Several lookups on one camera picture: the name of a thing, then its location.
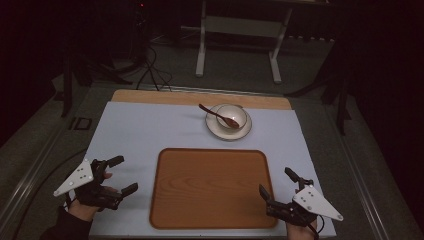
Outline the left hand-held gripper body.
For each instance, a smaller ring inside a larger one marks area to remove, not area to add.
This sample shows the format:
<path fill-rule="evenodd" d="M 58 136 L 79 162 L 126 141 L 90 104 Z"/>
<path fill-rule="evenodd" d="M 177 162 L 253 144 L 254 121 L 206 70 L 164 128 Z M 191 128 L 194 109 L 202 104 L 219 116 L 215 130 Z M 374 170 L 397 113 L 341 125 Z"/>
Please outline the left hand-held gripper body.
<path fill-rule="evenodd" d="M 108 168 L 106 161 L 84 159 L 53 195 L 58 197 L 73 191 L 82 204 L 117 210 L 123 196 L 103 186 L 105 171 Z"/>

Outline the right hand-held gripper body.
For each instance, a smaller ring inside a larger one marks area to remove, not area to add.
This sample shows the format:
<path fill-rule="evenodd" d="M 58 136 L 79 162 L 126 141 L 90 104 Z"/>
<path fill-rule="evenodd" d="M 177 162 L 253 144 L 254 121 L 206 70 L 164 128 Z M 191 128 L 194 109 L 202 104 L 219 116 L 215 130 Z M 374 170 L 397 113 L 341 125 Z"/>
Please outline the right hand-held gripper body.
<path fill-rule="evenodd" d="M 266 202 L 266 214 L 286 223 L 306 227 L 318 216 L 343 221 L 342 214 L 313 186 L 306 185 L 290 203 L 281 203 L 272 196 Z"/>

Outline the white plate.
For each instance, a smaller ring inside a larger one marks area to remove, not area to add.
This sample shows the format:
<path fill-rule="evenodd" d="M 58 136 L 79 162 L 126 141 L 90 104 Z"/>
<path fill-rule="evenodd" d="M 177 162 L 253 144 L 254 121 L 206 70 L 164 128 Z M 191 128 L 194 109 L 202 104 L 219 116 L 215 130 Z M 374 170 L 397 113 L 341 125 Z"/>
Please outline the white plate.
<path fill-rule="evenodd" d="M 217 113 L 217 109 L 222 105 L 224 104 L 215 105 L 211 107 L 210 110 Z M 241 130 L 229 128 L 221 119 L 209 113 L 206 114 L 205 122 L 209 131 L 216 137 L 229 141 L 238 140 L 247 136 L 252 128 L 252 120 L 248 113 L 247 123 Z"/>

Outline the white bowl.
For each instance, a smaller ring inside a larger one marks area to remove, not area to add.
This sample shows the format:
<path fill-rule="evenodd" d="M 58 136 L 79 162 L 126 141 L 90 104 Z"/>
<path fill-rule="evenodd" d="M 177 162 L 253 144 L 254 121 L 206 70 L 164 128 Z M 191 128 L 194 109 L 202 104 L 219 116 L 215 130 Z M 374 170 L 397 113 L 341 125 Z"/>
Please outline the white bowl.
<path fill-rule="evenodd" d="M 217 109 L 217 113 L 234 120 L 238 124 L 238 130 L 241 130 L 247 123 L 247 113 L 239 106 L 224 104 Z"/>

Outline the brown wooden spoon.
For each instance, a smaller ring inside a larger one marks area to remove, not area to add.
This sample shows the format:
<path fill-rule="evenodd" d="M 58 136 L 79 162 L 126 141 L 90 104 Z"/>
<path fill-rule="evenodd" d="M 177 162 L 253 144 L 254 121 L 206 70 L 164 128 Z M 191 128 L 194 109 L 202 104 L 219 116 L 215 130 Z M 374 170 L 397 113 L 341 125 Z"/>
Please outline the brown wooden spoon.
<path fill-rule="evenodd" d="M 229 128 L 238 129 L 240 127 L 240 125 L 235 120 L 228 118 L 228 117 L 224 117 L 224 116 L 208 109 L 207 107 L 205 107 L 202 104 L 199 104 L 198 107 L 200 109 L 204 110 L 205 112 L 212 114 L 212 115 L 218 117 L 219 119 L 221 119 Z"/>

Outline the person's left hand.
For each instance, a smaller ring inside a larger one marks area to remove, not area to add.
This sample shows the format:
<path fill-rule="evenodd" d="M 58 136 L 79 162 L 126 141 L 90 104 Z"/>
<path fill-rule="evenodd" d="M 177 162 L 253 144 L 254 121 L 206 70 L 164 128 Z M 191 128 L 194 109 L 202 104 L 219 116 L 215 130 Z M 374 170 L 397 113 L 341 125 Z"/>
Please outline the person's left hand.
<path fill-rule="evenodd" d="M 69 214 L 86 222 L 91 222 L 98 211 L 99 207 L 82 204 L 77 198 L 68 207 Z"/>

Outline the person's right hand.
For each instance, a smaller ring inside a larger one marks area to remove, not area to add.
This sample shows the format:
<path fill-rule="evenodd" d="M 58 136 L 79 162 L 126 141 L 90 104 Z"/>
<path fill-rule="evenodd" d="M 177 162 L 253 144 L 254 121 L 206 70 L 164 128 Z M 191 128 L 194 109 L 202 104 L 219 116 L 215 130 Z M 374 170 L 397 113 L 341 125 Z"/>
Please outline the person's right hand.
<path fill-rule="evenodd" d="M 315 234 L 309 227 L 286 224 L 288 240 L 314 240 Z"/>

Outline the white table mat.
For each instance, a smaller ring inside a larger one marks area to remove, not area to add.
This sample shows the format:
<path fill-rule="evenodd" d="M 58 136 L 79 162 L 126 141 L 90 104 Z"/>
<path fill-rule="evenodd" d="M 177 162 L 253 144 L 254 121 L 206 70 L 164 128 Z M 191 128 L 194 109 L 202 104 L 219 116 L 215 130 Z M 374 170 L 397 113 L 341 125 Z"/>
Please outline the white table mat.
<path fill-rule="evenodd" d="M 92 237 L 139 239 L 276 238 L 286 234 L 282 221 L 269 229 L 160 230 L 149 220 L 159 153 L 166 148 L 259 150 L 267 158 L 271 196 L 291 202 L 296 184 L 286 167 L 299 176 L 318 179 L 298 121 L 292 110 L 243 108 L 252 128 L 241 139 L 216 137 L 206 126 L 198 106 L 110 102 L 106 105 L 84 159 L 108 160 L 123 156 L 112 168 L 106 185 L 122 189 L 137 183 L 138 190 L 125 197 L 117 210 L 98 213 Z"/>

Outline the black floor socket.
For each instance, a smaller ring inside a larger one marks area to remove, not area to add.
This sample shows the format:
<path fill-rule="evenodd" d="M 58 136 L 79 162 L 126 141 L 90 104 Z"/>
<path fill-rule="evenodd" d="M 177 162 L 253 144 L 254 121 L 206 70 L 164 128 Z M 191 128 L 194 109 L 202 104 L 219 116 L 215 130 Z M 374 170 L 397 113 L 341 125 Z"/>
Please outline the black floor socket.
<path fill-rule="evenodd" d="M 92 119 L 85 117 L 74 117 L 68 127 L 69 130 L 86 131 L 91 128 Z"/>

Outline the wooden tray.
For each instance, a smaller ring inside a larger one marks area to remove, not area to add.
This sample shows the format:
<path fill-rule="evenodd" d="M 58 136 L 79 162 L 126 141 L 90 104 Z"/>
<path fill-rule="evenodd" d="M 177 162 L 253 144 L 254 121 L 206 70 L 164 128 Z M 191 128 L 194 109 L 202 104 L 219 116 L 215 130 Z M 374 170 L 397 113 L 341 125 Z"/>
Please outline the wooden tray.
<path fill-rule="evenodd" d="M 160 230 L 269 229 L 259 193 L 272 193 L 259 150 L 166 148 L 159 153 L 150 223 Z"/>

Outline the dark tripod stand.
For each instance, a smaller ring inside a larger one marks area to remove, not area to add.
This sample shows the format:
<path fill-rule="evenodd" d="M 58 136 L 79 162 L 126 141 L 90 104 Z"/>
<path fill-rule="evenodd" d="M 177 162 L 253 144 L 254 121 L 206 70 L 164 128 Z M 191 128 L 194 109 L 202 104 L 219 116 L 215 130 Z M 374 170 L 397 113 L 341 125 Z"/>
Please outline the dark tripod stand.
<path fill-rule="evenodd" d="M 93 82 L 90 71 L 100 73 L 109 81 L 121 85 L 130 82 L 119 77 L 98 61 L 87 55 L 76 40 L 68 40 L 63 50 L 63 90 L 57 96 L 63 102 L 61 117 L 66 117 L 73 106 L 73 78 L 82 86 L 90 86 Z"/>
<path fill-rule="evenodd" d="M 350 57 L 348 49 L 348 40 L 345 37 L 339 37 L 334 41 L 333 47 L 324 60 L 314 81 L 299 90 L 285 93 L 287 97 L 300 97 L 314 89 L 325 87 L 321 95 L 321 102 L 330 105 L 335 100 L 338 100 L 336 126 L 342 136 L 345 135 L 344 121 L 349 118 L 346 110 L 350 80 L 348 72 Z"/>

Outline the white metal stand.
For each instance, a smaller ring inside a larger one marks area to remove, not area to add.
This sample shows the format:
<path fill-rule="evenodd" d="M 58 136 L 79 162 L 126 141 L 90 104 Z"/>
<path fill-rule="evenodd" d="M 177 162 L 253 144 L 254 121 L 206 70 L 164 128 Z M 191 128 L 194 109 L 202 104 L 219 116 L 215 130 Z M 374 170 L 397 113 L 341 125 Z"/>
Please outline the white metal stand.
<path fill-rule="evenodd" d="M 328 6 L 328 0 L 279 0 L 280 2 L 289 4 L 286 8 L 283 19 L 279 22 L 243 19 L 234 17 L 222 17 L 207 14 L 207 0 L 202 0 L 201 17 L 200 17 L 200 43 L 197 56 L 195 75 L 202 77 L 204 75 L 205 59 L 206 59 L 206 34 L 223 33 L 230 35 L 243 35 L 253 37 L 267 37 L 276 40 L 275 46 L 268 53 L 269 64 L 273 81 L 275 84 L 281 84 L 282 78 L 278 65 L 278 55 L 280 52 L 283 39 L 286 36 L 289 22 L 291 20 L 294 9 L 297 6 L 305 6 L 306 4 Z"/>

